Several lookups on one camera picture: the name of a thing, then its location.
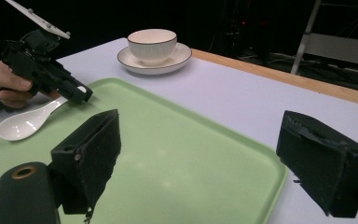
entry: spoon bowl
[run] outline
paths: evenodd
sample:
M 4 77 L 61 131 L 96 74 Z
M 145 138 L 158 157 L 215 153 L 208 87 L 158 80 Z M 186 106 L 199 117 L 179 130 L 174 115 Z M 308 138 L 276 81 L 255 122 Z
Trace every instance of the spoon bowl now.
M 0 123 L 0 137 L 7 141 L 18 141 L 36 133 L 50 114 L 68 100 L 59 97 L 56 100 L 41 106 L 36 110 L 27 111 L 3 120 Z

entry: cup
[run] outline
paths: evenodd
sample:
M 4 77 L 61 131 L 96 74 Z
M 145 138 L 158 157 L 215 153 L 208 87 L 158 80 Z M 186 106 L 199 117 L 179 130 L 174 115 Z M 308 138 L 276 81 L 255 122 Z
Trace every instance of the cup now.
M 164 29 L 147 29 L 128 36 L 130 51 L 135 58 L 147 65 L 164 63 L 173 53 L 176 33 Z

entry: table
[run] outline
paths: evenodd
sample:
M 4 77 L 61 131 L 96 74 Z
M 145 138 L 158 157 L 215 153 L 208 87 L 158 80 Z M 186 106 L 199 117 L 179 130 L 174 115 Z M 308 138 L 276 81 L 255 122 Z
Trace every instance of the table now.
M 126 46 L 127 40 L 120 38 L 59 62 L 85 84 L 118 77 L 272 148 L 285 110 L 314 117 L 358 142 L 358 91 L 196 49 L 178 71 L 141 76 L 118 62 L 117 54 Z M 27 109 L 47 100 L 38 95 Z M 1 111 L 0 121 L 11 115 Z M 269 223 L 358 223 L 358 216 L 326 217 L 294 179 L 289 174 Z

